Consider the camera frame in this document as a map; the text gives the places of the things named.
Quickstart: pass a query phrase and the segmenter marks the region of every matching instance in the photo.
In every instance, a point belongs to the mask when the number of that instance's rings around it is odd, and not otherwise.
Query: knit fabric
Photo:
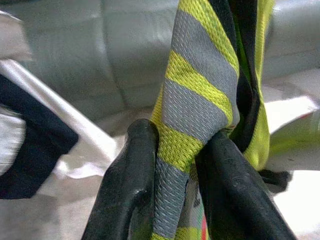
[[[258,24],[263,28],[256,31],[258,79],[266,14],[270,13],[269,9],[265,12],[267,2],[260,0],[258,5]],[[166,74],[151,117],[159,131],[152,240],[210,239],[195,156],[215,133],[231,133],[238,124],[239,72],[237,54],[210,2],[180,0]],[[255,137],[245,152],[254,166],[265,162],[269,150],[263,147],[255,153],[267,139],[263,104],[259,116]]]

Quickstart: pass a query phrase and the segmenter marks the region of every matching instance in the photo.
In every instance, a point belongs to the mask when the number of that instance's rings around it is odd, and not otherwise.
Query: dark navy fabric
[[[26,123],[24,142],[11,168],[0,176],[0,199],[31,198],[78,135],[52,111],[0,75],[0,104]]]

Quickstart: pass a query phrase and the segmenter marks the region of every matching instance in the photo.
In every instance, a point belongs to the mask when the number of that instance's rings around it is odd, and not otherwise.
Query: white fabric
[[[14,163],[25,133],[25,121],[0,105],[0,176]]]

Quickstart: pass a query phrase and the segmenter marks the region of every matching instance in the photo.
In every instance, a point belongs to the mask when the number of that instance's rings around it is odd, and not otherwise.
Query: striped necktie
[[[234,138],[257,170],[268,158],[261,75],[273,2],[234,2],[179,2],[164,82],[151,117],[159,131],[152,240],[209,239],[195,156],[215,133],[226,131]],[[242,8],[253,9],[251,25]],[[247,81],[251,91],[247,110],[239,106],[239,99],[247,98],[237,96],[240,81]],[[233,134],[239,121],[243,124]]]

